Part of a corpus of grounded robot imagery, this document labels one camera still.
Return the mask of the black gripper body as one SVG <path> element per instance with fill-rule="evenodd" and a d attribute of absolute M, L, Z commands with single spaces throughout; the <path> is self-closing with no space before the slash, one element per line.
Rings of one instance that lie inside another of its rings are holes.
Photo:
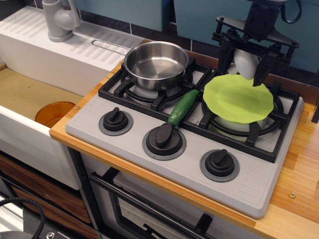
<path fill-rule="evenodd" d="M 270 50 L 279 51 L 278 62 L 289 64 L 292 54 L 299 43 L 275 29 L 280 16 L 287 24 L 294 24 L 300 19 L 298 13 L 294 19 L 286 17 L 286 0 L 253 0 L 245 20 L 225 16 L 216 18 L 217 27 L 212 39 L 219 42 L 227 36 L 234 41 L 235 49 L 255 55 L 266 54 Z"/>

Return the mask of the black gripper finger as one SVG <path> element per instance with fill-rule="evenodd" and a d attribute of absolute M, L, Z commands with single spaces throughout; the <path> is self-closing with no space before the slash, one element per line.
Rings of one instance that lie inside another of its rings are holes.
<path fill-rule="evenodd" d="M 221 74 L 225 74 L 234 58 L 235 44 L 234 41 L 225 36 L 220 42 L 220 56 L 218 62 L 218 70 Z"/>
<path fill-rule="evenodd" d="M 253 87 L 260 86 L 275 67 L 278 62 L 279 51 L 270 50 L 266 54 L 258 54 L 257 56 L 260 61 L 255 72 Z"/>

